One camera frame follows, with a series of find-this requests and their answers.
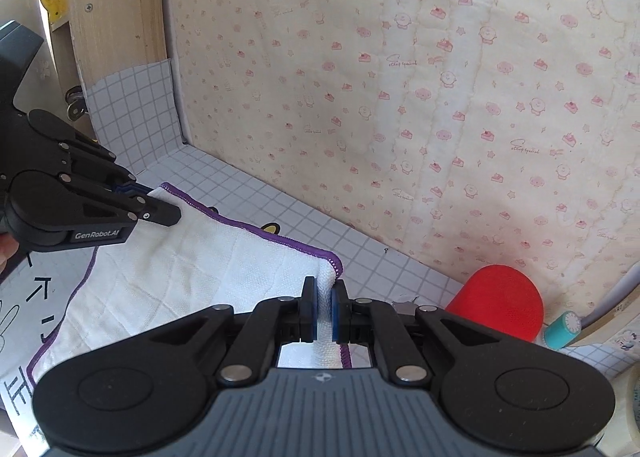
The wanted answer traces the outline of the wooden shelf unit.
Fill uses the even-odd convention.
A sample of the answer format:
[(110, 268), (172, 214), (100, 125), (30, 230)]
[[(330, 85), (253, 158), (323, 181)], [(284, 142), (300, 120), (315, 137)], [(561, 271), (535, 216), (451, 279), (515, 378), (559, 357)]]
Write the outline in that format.
[(127, 68), (168, 58), (163, 0), (60, 0), (50, 24), (51, 48), (66, 117), (91, 136), (80, 93)]

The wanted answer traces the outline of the clear tape roll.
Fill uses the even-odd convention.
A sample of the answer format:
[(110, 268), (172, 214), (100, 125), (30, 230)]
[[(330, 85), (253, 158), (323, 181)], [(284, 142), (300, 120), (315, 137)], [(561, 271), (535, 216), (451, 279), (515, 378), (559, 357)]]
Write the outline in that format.
[(640, 425), (640, 385), (639, 385), (639, 364), (631, 366), (626, 371), (626, 396), (630, 408), (631, 419), (636, 428)]

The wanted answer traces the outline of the metal hinge bracket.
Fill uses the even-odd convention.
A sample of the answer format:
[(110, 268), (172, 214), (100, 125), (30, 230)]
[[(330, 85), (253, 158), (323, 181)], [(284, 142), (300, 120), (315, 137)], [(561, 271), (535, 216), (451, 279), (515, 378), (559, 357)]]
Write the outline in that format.
[(79, 84), (69, 88), (65, 92), (65, 102), (67, 104), (66, 114), (69, 121), (75, 122), (88, 113), (84, 90)]

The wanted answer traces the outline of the red cylindrical speaker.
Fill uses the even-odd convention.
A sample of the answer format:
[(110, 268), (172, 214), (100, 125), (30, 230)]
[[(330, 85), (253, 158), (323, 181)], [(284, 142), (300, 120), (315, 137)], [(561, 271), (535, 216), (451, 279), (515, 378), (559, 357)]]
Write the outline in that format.
[(478, 269), (446, 311), (527, 342), (536, 339), (544, 322), (544, 301), (535, 284), (517, 269), (499, 264)]

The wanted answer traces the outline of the white towel purple edge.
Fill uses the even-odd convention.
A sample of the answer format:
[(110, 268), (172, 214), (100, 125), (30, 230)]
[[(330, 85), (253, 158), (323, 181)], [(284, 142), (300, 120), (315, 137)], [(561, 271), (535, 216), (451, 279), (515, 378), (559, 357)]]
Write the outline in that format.
[(262, 300), (297, 297), (308, 276), (318, 289), (317, 339), (294, 343), (280, 362), (345, 367), (343, 350), (332, 339), (331, 288), (343, 272), (334, 253), (223, 217), (169, 183), (152, 194), (177, 206), (180, 220), (172, 226), (143, 222), (125, 243), (93, 251), (61, 323), (27, 366), (30, 381), (66, 359), (211, 305), (245, 313)]

